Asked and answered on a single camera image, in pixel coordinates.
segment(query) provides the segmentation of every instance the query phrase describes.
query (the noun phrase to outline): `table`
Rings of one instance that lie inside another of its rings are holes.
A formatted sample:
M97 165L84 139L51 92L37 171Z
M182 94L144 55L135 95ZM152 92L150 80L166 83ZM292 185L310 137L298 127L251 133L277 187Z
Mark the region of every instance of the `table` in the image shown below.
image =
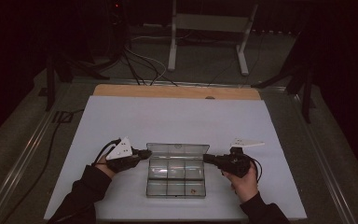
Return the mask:
M264 141L264 146L244 150L263 165L259 189L264 201L277 203L291 219L306 217L269 112L256 90L100 85L89 98L45 218L81 177L85 164L93 162L107 142L124 136L138 149L150 142L208 144L211 154L228 153L236 137ZM115 176L104 200L96 203L98 219L246 218L229 182L213 165L205 164L205 199L146 198L147 166L141 161Z

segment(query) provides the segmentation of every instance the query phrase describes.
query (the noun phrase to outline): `cable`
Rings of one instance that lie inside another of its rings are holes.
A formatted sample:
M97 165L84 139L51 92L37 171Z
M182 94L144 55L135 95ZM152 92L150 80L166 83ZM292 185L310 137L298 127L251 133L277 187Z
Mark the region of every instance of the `cable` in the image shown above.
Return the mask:
M194 32L194 30L190 30L187 35L176 37L176 39L183 39L183 38L189 37L193 32ZM165 35L165 36L139 35L139 36L136 36L133 39L131 39L131 41L138 40L138 39L147 39L147 38L148 39L165 39L165 38L171 38L171 36L170 35Z
M236 60L232 60L231 63L229 64L229 66L228 66L227 68L223 69L223 71L221 71L221 72L218 73L216 76L214 76L214 78L213 78L212 81L208 84L207 87L211 86L211 84L214 82L215 79L217 79L219 76L221 76L222 74L224 74L224 73L228 70L228 68L231 67L232 63L234 63L235 61L236 61Z
M161 77L164 76L165 72L167 71L167 67L164 65L164 63L162 63L162 62L160 62L160 61L158 61L158 60L156 60L156 59L152 59L152 58L145 57L145 56L139 55L139 54L137 54L137 53L134 53L134 52L132 52L131 50L129 50L127 47L124 47L124 48L125 48L125 50L126 50L127 52L129 52L130 54L135 55L135 56L138 57L138 58L147 59L147 60L150 60L150 61L159 63L159 64L161 64L161 66L164 68L164 71L163 71L161 74L159 74L158 77L155 77L155 78L152 80L152 82L150 83L150 86L153 85L153 83L156 82L159 78L161 78Z
M194 32L194 35L196 35L196 40L190 40L190 39L186 39L186 38L182 38L182 41L185 42L185 43L179 43L178 42L178 46L189 46L189 45L212 45L212 44L215 44L217 42L220 42L220 41L224 41L224 40L227 40L230 36L234 36L234 34L224 34L222 35L222 37L220 38L213 38L213 37L210 37L210 36L207 36L205 35L203 32L201 31L195 31ZM212 39L212 41L207 41L205 42L204 39L207 38L207 39Z
M50 144L48 146L48 156L46 158L45 165L43 166L42 171L40 172L39 176L34 181L34 183L31 185L31 187L25 192L25 194L21 197L21 199L16 203L16 205L13 207L13 209L11 209L11 211L4 217L1 224L4 224L5 222L7 222L7 220L10 218L10 216L13 215L13 213L20 206L20 204L25 200L25 198L29 195L29 193L31 193L31 191L34 189L34 187L36 186L36 184L39 182L40 178L42 177L43 173L45 173L46 168L48 167L48 163L50 161L50 156L51 156L54 139L55 139L56 133L57 133L58 129L60 128L60 125L62 124L62 122L65 121L66 119L68 119L70 116L73 116L74 114L83 112L83 111L84 111L84 109L80 109L80 110L77 110L74 112L67 112L67 113L69 113L68 115L66 115L62 119L58 120L58 124L57 124L56 128L54 129L53 135L51 136Z
M145 80L143 78L141 78L140 76L138 76L138 74L136 74L135 72L135 69L132 67L131 63L130 63L130 60L129 60L129 57L127 56L127 54L124 52L123 53L124 55L124 58L126 59L127 61L127 64L128 64L128 67L130 68L131 72L132 72L132 75L133 77L135 78L136 82L138 83L138 85L141 85L141 83L139 82L139 79L142 80L142 82L144 83L144 85L146 85L145 83Z
M151 64L151 66L149 66L149 65L147 65L147 64L137 62L137 61L133 60L132 58L129 58L129 59L130 59L130 61L133 61L133 62L138 63L138 64L140 64L140 65L142 65L142 66L144 66L144 67L147 67L147 68L149 68L149 69L151 69L151 70L153 70L153 71L155 71L156 73L159 74L159 72L158 72L156 66L154 66L153 64ZM162 77L162 78L165 78L167 81L171 82L174 86L178 87L178 85L177 85L176 83L174 83L172 80L170 80L169 78L167 78L167 77L165 77L165 76Z
M95 158L95 161L92 163L92 166L94 166L95 164L98 164L98 160L100 159L100 157L103 155L103 152L111 145L116 144L117 140L114 141L110 141L108 144L106 144L103 149L101 149L100 153L98 154L97 158Z
M252 74L253 70L255 69L255 66L258 63L258 60L260 59L260 50L261 50L261 45L263 44L263 40L264 40L264 36L266 36L266 32L263 32L263 36L261 36L261 40L260 43L258 43L258 47L257 47L257 58L255 60L255 64L253 65L251 71L249 72L249 76Z
M258 181L261 178L261 175L263 174L263 167L261 166L260 162L258 160L256 160L256 159L251 158L251 162L255 166L256 176L257 176L257 183L258 183ZM257 164L258 164L258 167L260 168L260 174L258 173Z

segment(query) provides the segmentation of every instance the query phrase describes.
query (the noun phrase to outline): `black sleeve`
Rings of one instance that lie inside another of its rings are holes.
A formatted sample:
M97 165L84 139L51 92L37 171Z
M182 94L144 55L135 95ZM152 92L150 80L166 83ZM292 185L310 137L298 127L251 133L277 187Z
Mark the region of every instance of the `black sleeve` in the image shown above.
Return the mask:
M112 179L100 169L86 166L81 179L65 196L60 207L48 223L96 223L94 203L103 199Z
M258 192L251 200L241 204L242 211L253 224L286 224L290 223L275 203L265 204Z

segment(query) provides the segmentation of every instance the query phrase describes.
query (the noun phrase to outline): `clear plastic box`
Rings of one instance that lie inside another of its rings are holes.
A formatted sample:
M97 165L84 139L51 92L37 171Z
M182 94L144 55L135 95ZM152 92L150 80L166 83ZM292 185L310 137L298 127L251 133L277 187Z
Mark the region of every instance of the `clear plastic box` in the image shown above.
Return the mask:
M149 143L146 196L151 198L205 198L202 155L208 145Z

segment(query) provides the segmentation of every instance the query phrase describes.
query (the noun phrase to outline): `black cable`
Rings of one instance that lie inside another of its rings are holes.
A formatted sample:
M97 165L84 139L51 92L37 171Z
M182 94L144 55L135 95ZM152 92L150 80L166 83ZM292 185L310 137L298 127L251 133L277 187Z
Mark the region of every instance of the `black cable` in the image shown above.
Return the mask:
M98 159L100 159L100 157L103 155L103 152L111 145L115 144L117 141L114 140L114 141L111 141L109 142L108 144L106 144L103 149L101 149L100 153L98 154L97 158L95 158L95 161L92 163L92 165L94 166L95 164L98 163Z
M1 222L2 224L7 222L7 220L10 218L10 216L13 215L13 213L20 206L20 204L25 200L25 198L29 195L29 193L31 193L31 191L34 189L34 187L36 186L36 184L39 182L40 178L42 177L43 173L45 173L46 168L48 167L48 163L50 161L54 138L55 138L56 133L57 133L58 129L60 128L60 125L62 124L62 122L65 121L66 119L68 119L70 116L73 116L74 114L83 112L83 111L84 111L84 109L80 109L80 110L77 110L74 112L67 112L67 113L69 113L68 115L66 115L62 119L58 120L58 124L57 124L56 128L54 129L53 135L51 136L50 144L48 146L48 156L46 158L45 165L43 166L42 171L40 172L39 176L34 181L34 183L31 185L31 187L25 192L25 194L22 196L22 198L16 203L16 205L13 207L13 209L11 209L11 211L4 217L3 221Z
M163 77L163 78L165 78L166 80L168 80L169 82L171 82L174 86L178 87L178 85L177 85L176 83L174 83L172 80L170 80L169 78L167 78L167 77L165 77L165 76L162 76L161 73L160 73L160 72L158 71L158 69L156 68L156 66L153 65L153 64L152 64L150 61L148 61L146 58L141 57L141 56L139 56L139 55L137 55L137 54L134 54L134 53L131 52L130 50L127 50L127 49L126 49L126 51L127 51L128 53L132 54L133 56L135 56L135 57L137 57L137 58L139 58L139 59L142 59L143 61L147 62L148 64L150 64L150 66L148 66L148 65L146 65L146 64L143 64L143 63L139 63L139 62L133 60L132 58L128 58L129 60L131 60L131 61L133 61L133 62L135 62L135 63L138 63L138 64L140 64L140 65L143 65L143 66L145 66L145 67L147 67L147 68L150 68L150 69L152 69L152 70L154 70L154 71L156 72L156 77L152 80L152 82L150 83L150 86L153 85L153 83L154 83L158 78Z
M264 36L266 36L266 32L263 32L263 36L261 36L261 40L260 40L260 43L258 43L258 48L257 48L257 58L255 60L255 64L254 66L252 67L251 71L249 72L249 75L247 77L249 77L252 73L253 73L253 70L255 69L255 66L257 65L258 63L258 60L260 59L260 50L261 50L261 45L263 44L263 40L264 40ZM249 78L246 79L245 83L243 83L243 85L246 85L246 83L248 82Z
M215 79L217 79L219 76L221 76L222 74L224 74L224 73L228 70L228 68L231 67L231 65L232 65L232 63L234 63L234 61L235 61L235 60L232 60L231 63L229 64L229 66L228 66L227 68L223 69L223 71L221 71L221 72L218 73L216 76L214 76L214 78L213 78L212 81L208 84L207 87L211 86L211 84L214 82Z
M132 76L135 78L136 82L138 83L138 85L141 85L141 83L139 82L139 79L141 79L143 81L143 83L146 85L145 81L143 78L139 77L138 74L136 74L135 72L135 69L133 69L131 63L130 63L130 60L129 60L129 57L127 56L127 54L124 52L123 53L124 55L124 58L126 59L127 61L127 65L128 67L130 68L131 72L132 72Z
M179 40L182 40L184 43L180 43L178 41L177 45L178 46L212 45L212 44L215 44L217 42L227 40L230 36L233 36L233 35L230 35L230 34L225 34L222 37L216 39L216 38L207 36L207 35L203 34L200 31L194 31L192 33L192 35L195 35L197 39L196 40L188 39L190 37L190 35L189 35L189 36L186 36L184 38L180 38Z
M155 77L155 79L158 78L158 76L160 75L160 73L159 73L159 71L158 71L158 69L156 68L155 65L153 65L153 64L152 64L150 61L148 61L147 59L145 59L145 58L143 58L143 57L141 57L141 56L139 56L139 55L134 54L134 53L131 52L130 50L127 50L127 49L125 49L125 50L126 50L128 53L130 53L130 54L136 56L137 58L140 58L140 59L144 60L145 62L147 62L148 64L150 64L150 66L152 66L152 67L153 67L153 70L156 72L156 77Z
M263 174L263 167L261 166L260 162L256 159L251 158L251 162L254 164L255 166L255 170L256 170L256 177L257 177L257 183L261 178L261 175Z

